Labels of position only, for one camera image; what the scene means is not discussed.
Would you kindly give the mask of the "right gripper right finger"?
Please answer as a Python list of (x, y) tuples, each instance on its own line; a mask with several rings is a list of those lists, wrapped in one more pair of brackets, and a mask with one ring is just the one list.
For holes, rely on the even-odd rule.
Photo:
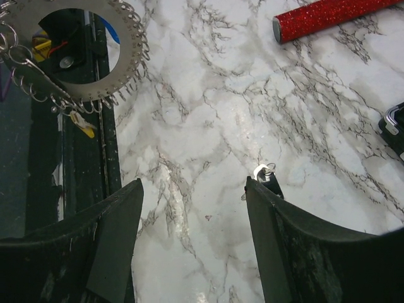
[(403, 230), (372, 235), (316, 217), (248, 178), (266, 302), (402, 302)]

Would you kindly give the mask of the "key with black tag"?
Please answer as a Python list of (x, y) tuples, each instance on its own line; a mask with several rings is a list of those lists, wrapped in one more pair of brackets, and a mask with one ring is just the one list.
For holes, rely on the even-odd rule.
[(253, 177), (254, 180), (262, 183), (264, 187), (283, 199), (284, 195), (276, 178), (275, 169), (275, 163), (260, 164), (254, 169)]

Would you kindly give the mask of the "round metal keyring disc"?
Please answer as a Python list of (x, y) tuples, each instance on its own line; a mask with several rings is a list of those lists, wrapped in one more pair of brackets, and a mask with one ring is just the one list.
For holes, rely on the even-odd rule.
[[(120, 41), (120, 54), (114, 69), (104, 78), (91, 83), (62, 81), (42, 68), (29, 47), (30, 29), (50, 14), (63, 9), (82, 9), (106, 19)], [(149, 48), (140, 16), (125, 1), (5, 1), (1, 4), (1, 60), (12, 70), (15, 85), (38, 102), (51, 100), (55, 107), (70, 107), (86, 112), (85, 104), (117, 104), (114, 94), (146, 74)]]

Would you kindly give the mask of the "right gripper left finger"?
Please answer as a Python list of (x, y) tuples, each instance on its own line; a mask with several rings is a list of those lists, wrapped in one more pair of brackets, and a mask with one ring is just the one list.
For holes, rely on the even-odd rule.
[(1, 239), (1, 302), (135, 302), (143, 197), (136, 179), (72, 217)]

